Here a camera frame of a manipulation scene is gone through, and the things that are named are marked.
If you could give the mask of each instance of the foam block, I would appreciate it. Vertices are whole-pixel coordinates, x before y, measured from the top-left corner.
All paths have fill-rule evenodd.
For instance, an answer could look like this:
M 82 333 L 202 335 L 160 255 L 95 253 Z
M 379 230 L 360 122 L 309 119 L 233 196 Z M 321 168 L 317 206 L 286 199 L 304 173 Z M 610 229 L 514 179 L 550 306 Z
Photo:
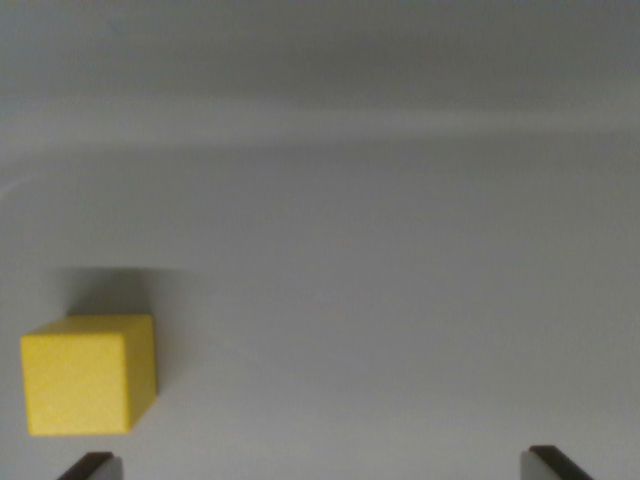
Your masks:
M 149 315 L 63 318 L 21 348 L 32 435 L 126 433 L 155 400 Z

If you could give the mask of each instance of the cube face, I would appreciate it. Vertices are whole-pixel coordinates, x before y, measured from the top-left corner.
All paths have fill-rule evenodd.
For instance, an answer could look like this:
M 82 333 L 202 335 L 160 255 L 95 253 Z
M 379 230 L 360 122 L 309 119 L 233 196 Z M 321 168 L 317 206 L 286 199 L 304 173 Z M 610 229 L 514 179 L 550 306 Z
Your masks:
M 155 399 L 150 316 L 68 317 L 21 347 L 32 435 L 125 433 Z

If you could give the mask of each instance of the yellow cube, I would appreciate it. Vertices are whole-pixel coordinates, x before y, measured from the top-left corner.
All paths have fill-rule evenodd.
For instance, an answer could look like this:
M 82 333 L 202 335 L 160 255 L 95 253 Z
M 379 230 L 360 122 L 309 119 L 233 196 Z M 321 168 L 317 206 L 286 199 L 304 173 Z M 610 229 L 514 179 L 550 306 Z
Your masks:
M 156 398 L 149 315 L 67 317 L 21 347 L 31 435 L 125 433 Z

